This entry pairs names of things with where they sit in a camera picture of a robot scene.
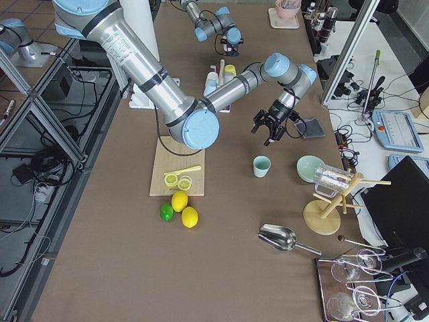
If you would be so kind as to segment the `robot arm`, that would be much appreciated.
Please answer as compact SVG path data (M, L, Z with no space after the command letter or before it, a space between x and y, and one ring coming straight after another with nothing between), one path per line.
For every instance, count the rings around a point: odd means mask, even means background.
M171 136L192 149L202 150L216 141L217 112L271 81L278 82L283 91L268 111L258 112L251 131L264 125L269 130L266 145L280 140L286 131L282 123L295 114L295 105L317 77L309 66L297 66L283 54L273 53L264 63L250 64L241 74L198 100L184 94L133 31L119 1L54 1L53 6L57 32L100 44L162 112Z
M243 44L241 30L237 27L227 7L215 12L201 9L197 1L174 1L170 4L177 10L188 14L194 26L194 35L199 42L214 36L214 51L220 56L238 57L239 46Z

